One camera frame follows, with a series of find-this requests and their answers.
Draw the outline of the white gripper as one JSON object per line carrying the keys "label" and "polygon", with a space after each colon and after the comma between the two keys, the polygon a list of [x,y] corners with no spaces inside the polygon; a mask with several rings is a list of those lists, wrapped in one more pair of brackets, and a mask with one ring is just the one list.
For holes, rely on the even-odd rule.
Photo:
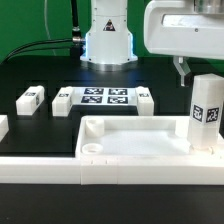
{"label": "white gripper", "polygon": [[180,84],[188,87],[186,57],[224,60],[224,0],[151,0],[144,13],[144,45],[150,53],[173,55]]}

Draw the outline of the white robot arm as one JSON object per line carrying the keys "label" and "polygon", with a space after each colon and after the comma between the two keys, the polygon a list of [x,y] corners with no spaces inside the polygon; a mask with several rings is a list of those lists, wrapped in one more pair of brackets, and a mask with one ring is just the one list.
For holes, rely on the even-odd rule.
{"label": "white robot arm", "polygon": [[[82,64],[116,71],[137,60],[127,28],[128,0],[91,0],[92,25]],[[224,60],[224,0],[151,0],[144,11],[144,45],[170,55],[186,82],[189,57]]]}

